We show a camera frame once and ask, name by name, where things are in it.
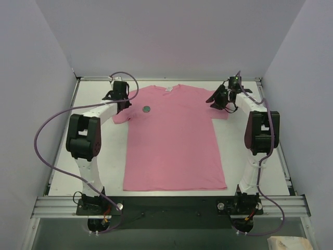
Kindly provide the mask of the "pink t-shirt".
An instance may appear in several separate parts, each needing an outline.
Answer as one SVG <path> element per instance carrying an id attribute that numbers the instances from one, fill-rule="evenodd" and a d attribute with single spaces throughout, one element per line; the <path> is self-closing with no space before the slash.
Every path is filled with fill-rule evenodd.
<path id="1" fill-rule="evenodd" d="M 115 124 L 129 125 L 125 191 L 226 189 L 213 120 L 228 114 L 206 103 L 211 95 L 182 84 L 130 92 L 132 105 L 113 117 Z"/>

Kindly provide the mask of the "round teal glass brooch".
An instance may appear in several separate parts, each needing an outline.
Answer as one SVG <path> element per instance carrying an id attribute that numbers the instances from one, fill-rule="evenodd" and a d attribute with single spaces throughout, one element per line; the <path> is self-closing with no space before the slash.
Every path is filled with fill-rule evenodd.
<path id="1" fill-rule="evenodd" d="M 143 112 L 144 113 L 148 113 L 148 112 L 150 112 L 150 110 L 151 110 L 151 108 L 149 106 L 144 106 L 143 107 Z"/>

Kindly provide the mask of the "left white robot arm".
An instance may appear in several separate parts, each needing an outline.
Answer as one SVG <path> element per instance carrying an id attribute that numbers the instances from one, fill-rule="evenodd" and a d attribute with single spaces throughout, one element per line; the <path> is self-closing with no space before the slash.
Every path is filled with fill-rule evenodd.
<path id="1" fill-rule="evenodd" d="M 101 105 L 84 112 L 72 114 L 69 120 L 66 150 L 74 158 L 80 177 L 83 178 L 82 203 L 95 214 L 107 207 L 104 186 L 99 177 L 97 156 L 101 150 L 101 126 L 111 117 L 129 108 L 129 84 L 114 81 L 112 89 L 102 99 Z"/>

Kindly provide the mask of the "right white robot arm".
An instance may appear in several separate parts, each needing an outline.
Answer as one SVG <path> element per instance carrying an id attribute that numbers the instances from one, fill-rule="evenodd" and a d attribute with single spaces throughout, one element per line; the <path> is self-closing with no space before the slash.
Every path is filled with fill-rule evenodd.
<path id="1" fill-rule="evenodd" d="M 211 108 L 233 114 L 242 110 L 248 116 L 244 144 L 248 150 L 247 163 L 238 189 L 240 193 L 261 193 L 260 179 L 267 159 L 279 145 L 280 114 L 271 111 L 266 98 L 258 100 L 242 85 L 240 72 L 222 83 L 206 100 Z"/>

